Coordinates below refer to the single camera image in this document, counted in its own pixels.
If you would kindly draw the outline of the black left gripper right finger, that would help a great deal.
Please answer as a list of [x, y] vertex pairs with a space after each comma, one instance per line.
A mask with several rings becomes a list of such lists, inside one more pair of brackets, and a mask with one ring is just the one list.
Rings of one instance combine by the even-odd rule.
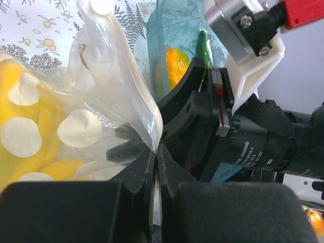
[[317, 242], [296, 195], [279, 183], [202, 183], [160, 145], [163, 242]]

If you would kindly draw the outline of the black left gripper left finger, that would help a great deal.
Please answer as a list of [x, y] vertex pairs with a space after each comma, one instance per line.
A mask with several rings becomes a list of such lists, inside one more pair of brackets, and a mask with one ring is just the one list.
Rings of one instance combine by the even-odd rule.
[[108, 181], [17, 182], [1, 193], [1, 242], [151, 242], [154, 153]]

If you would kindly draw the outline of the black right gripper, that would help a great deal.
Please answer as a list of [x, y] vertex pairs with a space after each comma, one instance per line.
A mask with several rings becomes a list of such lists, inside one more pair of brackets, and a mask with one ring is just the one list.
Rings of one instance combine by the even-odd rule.
[[[193, 58], [180, 82], [157, 105], [164, 124], [161, 144], [194, 178], [210, 182], [235, 129], [227, 69], [206, 69], [202, 58]], [[129, 123], [114, 132], [120, 139], [142, 140]]]

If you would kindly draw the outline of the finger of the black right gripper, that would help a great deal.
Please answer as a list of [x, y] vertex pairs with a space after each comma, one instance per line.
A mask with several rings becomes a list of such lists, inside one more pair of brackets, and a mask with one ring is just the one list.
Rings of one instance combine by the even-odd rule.
[[128, 163], [137, 159], [147, 145], [143, 142], [128, 141], [106, 151], [106, 160], [113, 163]]

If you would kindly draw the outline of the polka dot zip top bag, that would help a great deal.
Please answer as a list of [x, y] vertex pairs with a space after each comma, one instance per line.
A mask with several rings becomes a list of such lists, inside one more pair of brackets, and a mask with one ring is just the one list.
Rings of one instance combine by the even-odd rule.
[[163, 122], [114, 15], [114, 2], [75, 2], [84, 24], [73, 39], [67, 66], [38, 69], [3, 51], [1, 61], [12, 59], [22, 64], [61, 102], [66, 117], [57, 128], [63, 144], [56, 160], [85, 162], [67, 180], [108, 180], [132, 163], [106, 160], [107, 150], [132, 141], [118, 138], [114, 129], [129, 123], [142, 139], [132, 142], [143, 142], [154, 153]]

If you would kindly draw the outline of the yellow orange fake mango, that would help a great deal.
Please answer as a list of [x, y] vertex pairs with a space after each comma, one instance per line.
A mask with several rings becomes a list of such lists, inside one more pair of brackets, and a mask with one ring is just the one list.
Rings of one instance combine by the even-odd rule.
[[170, 91], [184, 76], [189, 64], [189, 58], [183, 51], [177, 48], [171, 48], [166, 51], [166, 66]]

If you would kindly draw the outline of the green fake chili pepper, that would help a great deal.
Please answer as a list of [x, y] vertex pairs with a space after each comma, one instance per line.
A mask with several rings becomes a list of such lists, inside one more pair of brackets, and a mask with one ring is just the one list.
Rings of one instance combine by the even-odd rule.
[[212, 67], [212, 60], [209, 55], [206, 32], [204, 30], [200, 30], [199, 32], [196, 56], [204, 59], [205, 68]]

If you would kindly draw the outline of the yellow fake food in bag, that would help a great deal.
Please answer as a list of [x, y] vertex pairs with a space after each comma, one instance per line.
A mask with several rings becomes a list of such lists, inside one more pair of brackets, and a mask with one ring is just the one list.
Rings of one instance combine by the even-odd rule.
[[85, 164], [56, 160], [65, 117], [59, 99], [22, 64], [1, 61], [1, 189], [19, 180], [67, 180]]

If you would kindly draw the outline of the clear teal plastic tray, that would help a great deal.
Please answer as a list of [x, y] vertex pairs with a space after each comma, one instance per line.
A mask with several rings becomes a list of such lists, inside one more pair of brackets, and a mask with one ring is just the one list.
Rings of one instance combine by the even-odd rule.
[[175, 162], [202, 182], [223, 182], [239, 171], [225, 163], [233, 141], [234, 97], [227, 55], [206, 23], [203, 1], [157, 1], [147, 26], [154, 97], [163, 119], [161, 142]]

